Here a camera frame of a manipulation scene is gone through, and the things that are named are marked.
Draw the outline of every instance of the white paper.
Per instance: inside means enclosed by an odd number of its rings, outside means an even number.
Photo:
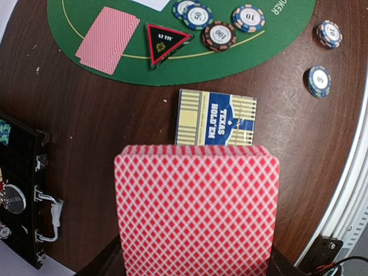
[[[18,0],[0,0],[0,43],[4,35],[7,22]]]
[[[132,0],[151,9],[161,12],[164,7],[170,2],[170,0]]]

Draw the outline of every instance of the brown wooden surface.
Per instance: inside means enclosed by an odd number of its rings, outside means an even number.
[[[120,237],[113,241],[99,253],[92,262],[74,276],[126,276],[124,260],[121,254]],[[276,247],[272,248],[267,276],[305,276],[294,267]]]
[[[281,161],[275,245],[296,260],[328,205],[354,137],[367,60],[365,1],[317,1],[305,32],[279,56],[235,76],[181,87],[128,85],[81,69],[59,52],[46,4],[20,0],[10,20],[0,45],[0,109],[53,133],[49,191],[65,206],[60,238],[48,254],[78,271],[117,235],[113,158],[127,144],[173,143],[178,90],[185,87],[258,98],[255,144]],[[312,39],[324,19],[343,30],[336,50]],[[302,81],[316,64],[332,74],[333,91],[324,100],[313,98]]]

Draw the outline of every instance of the red triangle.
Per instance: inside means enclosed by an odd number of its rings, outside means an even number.
[[[156,39],[156,38],[154,38],[152,36],[153,29],[154,30],[161,30],[161,31],[164,31],[166,33],[171,33],[173,36],[177,36],[177,37],[182,36],[182,38],[177,43],[172,45],[170,48],[165,49],[165,52],[163,52],[162,55],[155,56],[154,39]],[[152,64],[152,66],[157,65],[160,61],[162,61],[166,57],[172,55],[175,50],[177,50],[185,42],[187,42],[187,41],[189,41],[193,38],[193,36],[191,34],[183,33],[183,32],[180,32],[178,30],[173,30],[173,29],[165,28],[165,27],[162,27],[162,26],[156,26],[156,25],[152,25],[152,24],[147,24],[147,32],[148,32],[149,52],[151,54],[151,64]]]

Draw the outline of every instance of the playing card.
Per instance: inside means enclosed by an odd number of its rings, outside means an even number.
[[[76,52],[80,63],[112,75],[140,20],[104,7]]]
[[[132,0],[151,9],[161,12],[164,7],[170,2],[170,0]]]
[[[279,161],[264,147],[127,146],[115,179],[127,275],[266,275]]]

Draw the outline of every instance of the triangular dealer button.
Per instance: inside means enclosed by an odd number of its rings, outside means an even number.
[[[147,34],[152,68],[163,63],[194,37],[192,34],[152,24],[147,24]]]

